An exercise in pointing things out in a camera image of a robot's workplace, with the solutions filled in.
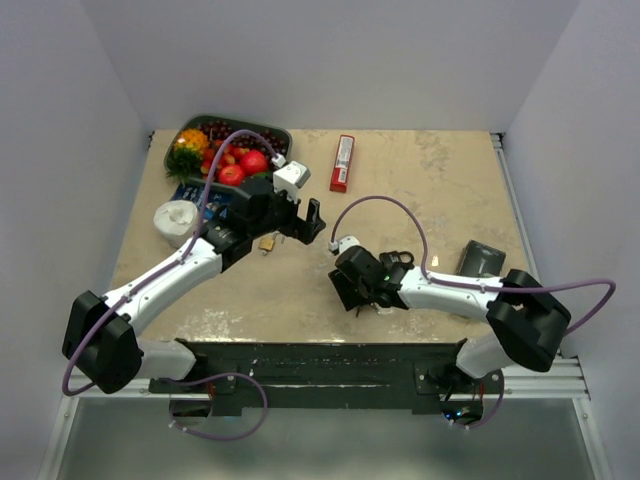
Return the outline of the black padlock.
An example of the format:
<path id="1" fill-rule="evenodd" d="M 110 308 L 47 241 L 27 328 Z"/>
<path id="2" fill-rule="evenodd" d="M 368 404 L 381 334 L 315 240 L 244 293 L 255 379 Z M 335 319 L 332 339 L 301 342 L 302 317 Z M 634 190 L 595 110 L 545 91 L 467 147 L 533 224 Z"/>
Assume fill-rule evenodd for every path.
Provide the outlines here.
<path id="1" fill-rule="evenodd" d="M 400 266 L 404 269 L 411 270 L 414 267 L 414 255 L 409 251 L 389 251 L 382 252 L 379 255 L 379 261 L 387 268 Z"/>

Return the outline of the small brass padlock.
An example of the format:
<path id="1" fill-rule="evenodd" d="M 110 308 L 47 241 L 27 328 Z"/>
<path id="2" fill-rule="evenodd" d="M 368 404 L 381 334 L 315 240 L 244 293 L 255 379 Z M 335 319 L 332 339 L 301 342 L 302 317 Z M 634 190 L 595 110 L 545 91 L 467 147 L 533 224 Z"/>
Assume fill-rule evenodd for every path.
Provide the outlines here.
<path id="1" fill-rule="evenodd" d="M 279 232 L 264 236 L 259 240 L 258 250 L 263 256 L 269 255 L 275 248 L 277 243 L 282 244 L 285 241 L 285 236 Z"/>

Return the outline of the black key bunch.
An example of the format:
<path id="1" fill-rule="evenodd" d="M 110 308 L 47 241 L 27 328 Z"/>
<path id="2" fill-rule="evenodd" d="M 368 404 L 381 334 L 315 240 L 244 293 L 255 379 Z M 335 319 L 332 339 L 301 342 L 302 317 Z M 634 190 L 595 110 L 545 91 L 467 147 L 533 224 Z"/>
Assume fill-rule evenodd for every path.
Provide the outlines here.
<path id="1" fill-rule="evenodd" d="M 385 310 L 383 308 L 381 308 L 379 305 L 377 305 L 376 303 L 369 303 L 369 304 L 365 304 L 365 305 L 360 305 L 356 307 L 355 310 L 355 317 L 359 318 L 360 316 L 364 316 L 368 313 L 374 313 L 376 315 L 382 315 L 385 313 Z"/>

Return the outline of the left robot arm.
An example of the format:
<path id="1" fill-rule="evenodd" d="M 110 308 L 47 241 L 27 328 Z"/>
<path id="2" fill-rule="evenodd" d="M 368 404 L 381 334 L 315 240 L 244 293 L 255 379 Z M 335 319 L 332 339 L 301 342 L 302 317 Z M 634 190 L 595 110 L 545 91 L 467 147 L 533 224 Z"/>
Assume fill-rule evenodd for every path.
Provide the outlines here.
<path id="1" fill-rule="evenodd" d="M 248 255 L 254 240 L 277 232 L 305 245 L 312 243 L 326 224 L 316 199 L 309 201 L 306 216 L 299 217 L 303 185 L 282 172 L 250 177 L 229 188 L 229 204 L 199 223 L 193 237 L 170 257 L 118 289 L 79 295 L 62 345 L 68 360 L 64 394 L 82 392 L 68 384 L 74 369 L 106 394 L 142 378 L 171 379 L 185 392 L 200 390 L 207 368 L 185 343 L 143 342 L 139 334 L 190 290 Z"/>

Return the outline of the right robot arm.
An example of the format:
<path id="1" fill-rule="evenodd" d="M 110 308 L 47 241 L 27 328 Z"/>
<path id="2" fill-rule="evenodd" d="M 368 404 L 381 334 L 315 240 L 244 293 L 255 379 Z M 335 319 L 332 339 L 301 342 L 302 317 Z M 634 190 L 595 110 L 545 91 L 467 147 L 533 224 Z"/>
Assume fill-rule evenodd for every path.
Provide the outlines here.
<path id="1" fill-rule="evenodd" d="M 504 278 L 424 273 L 398 252 L 374 256 L 353 237 L 329 244 L 336 256 L 329 278 L 347 311 L 365 305 L 438 310 L 485 321 L 491 332 L 466 340 L 445 369 L 448 386 L 469 392 L 485 375 L 519 365 L 547 372 L 571 320 L 569 311 L 543 292 L 527 272 Z"/>

